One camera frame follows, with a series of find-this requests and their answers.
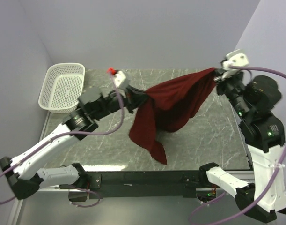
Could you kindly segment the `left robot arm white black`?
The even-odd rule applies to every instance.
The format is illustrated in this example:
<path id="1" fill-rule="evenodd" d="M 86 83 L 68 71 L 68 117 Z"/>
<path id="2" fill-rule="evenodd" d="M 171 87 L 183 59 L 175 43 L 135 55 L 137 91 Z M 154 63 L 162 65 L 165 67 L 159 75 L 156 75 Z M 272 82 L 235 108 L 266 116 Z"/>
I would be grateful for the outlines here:
<path id="1" fill-rule="evenodd" d="M 129 113 L 148 100 L 148 95 L 132 86 L 125 90 L 111 91 L 104 96 L 98 87 L 91 87 L 78 98 L 76 110 L 65 117 L 48 136 L 28 151 L 16 157 L 0 159 L 0 168 L 10 189 L 18 200 L 26 199 L 38 190 L 55 185 L 75 189 L 85 188 L 91 182 L 90 175 L 79 163 L 70 166 L 44 169 L 49 159 L 62 150 L 96 135 L 97 121 L 120 110 Z"/>

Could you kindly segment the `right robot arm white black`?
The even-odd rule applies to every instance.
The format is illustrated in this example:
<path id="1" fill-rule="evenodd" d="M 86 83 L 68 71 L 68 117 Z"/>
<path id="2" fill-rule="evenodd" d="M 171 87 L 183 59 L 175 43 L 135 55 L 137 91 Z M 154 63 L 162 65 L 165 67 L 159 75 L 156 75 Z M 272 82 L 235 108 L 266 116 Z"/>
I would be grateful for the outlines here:
<path id="1" fill-rule="evenodd" d="M 241 119 L 239 128 L 251 155 L 255 181 L 240 180 L 216 163 L 201 166 L 198 181 L 204 187 L 213 184 L 222 188 L 246 216 L 269 223 L 277 213 L 286 214 L 283 166 L 279 162 L 285 129 L 271 112 L 282 95 L 277 82 L 268 76 L 256 76 L 246 85 L 242 78 L 243 72 L 225 80 L 217 78 L 216 90 L 228 98 Z"/>

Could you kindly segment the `dark red t shirt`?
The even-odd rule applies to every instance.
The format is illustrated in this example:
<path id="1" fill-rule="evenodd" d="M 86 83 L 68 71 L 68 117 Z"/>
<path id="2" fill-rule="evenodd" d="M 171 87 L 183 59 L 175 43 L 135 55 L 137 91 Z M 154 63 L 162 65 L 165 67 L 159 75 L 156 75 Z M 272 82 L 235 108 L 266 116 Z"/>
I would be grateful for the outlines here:
<path id="1" fill-rule="evenodd" d="M 215 69 L 209 68 L 162 82 L 146 90 L 148 100 L 137 112 L 129 138 L 157 162 L 167 157 L 156 131 L 176 132 L 193 118 L 215 87 Z"/>

